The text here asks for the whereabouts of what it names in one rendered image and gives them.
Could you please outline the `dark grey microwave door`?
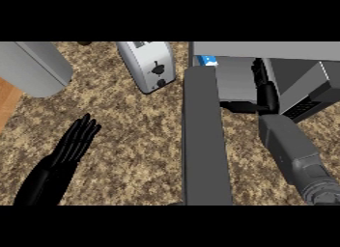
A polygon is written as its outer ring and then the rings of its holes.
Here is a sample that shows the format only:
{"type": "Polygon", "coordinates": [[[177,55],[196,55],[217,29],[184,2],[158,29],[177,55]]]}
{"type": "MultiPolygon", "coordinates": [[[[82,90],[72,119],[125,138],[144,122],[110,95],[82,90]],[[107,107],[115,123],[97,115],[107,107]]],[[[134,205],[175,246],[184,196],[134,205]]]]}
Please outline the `dark grey microwave door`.
{"type": "Polygon", "coordinates": [[[184,72],[183,113],[183,205],[233,204],[228,163],[214,67],[184,72]]]}

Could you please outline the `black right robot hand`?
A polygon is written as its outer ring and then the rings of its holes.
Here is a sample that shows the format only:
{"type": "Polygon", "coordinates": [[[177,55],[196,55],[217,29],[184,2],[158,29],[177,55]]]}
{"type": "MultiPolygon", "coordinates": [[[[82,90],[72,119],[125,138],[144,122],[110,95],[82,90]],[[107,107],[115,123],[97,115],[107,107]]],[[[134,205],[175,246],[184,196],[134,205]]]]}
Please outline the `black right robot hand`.
{"type": "Polygon", "coordinates": [[[256,90],[258,115],[276,114],[279,111],[276,85],[274,82],[268,80],[267,69],[261,58],[253,60],[251,71],[256,90]]]}

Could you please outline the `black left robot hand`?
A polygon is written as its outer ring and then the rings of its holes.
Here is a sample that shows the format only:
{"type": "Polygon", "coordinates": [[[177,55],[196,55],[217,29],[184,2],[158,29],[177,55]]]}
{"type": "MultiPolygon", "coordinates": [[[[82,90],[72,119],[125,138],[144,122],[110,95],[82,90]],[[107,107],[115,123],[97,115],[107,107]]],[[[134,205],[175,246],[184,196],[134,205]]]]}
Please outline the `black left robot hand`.
{"type": "Polygon", "coordinates": [[[63,164],[79,161],[100,128],[101,126],[96,123],[90,114],[85,114],[73,121],[56,144],[53,152],[45,158],[47,169],[60,168],[63,164]]]}

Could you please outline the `blue and white milk carton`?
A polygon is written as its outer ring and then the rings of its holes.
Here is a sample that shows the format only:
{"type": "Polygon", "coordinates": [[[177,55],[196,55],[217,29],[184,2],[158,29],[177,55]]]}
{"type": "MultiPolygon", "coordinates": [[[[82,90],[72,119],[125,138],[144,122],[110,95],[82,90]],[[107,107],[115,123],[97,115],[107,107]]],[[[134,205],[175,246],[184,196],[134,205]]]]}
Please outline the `blue and white milk carton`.
{"type": "Polygon", "coordinates": [[[197,63],[199,63],[202,66],[215,67],[215,66],[218,65],[214,56],[197,55],[197,56],[196,56],[196,60],[197,60],[197,63]]]}

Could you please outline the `silver toaster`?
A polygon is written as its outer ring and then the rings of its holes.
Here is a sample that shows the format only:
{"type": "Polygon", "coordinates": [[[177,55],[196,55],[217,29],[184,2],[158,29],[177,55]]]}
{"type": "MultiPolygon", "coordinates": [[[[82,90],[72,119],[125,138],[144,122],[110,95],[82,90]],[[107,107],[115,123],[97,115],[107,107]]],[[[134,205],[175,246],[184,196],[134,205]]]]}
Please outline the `silver toaster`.
{"type": "Polygon", "coordinates": [[[168,41],[118,41],[119,57],[143,94],[175,80],[175,65],[168,41]]]}

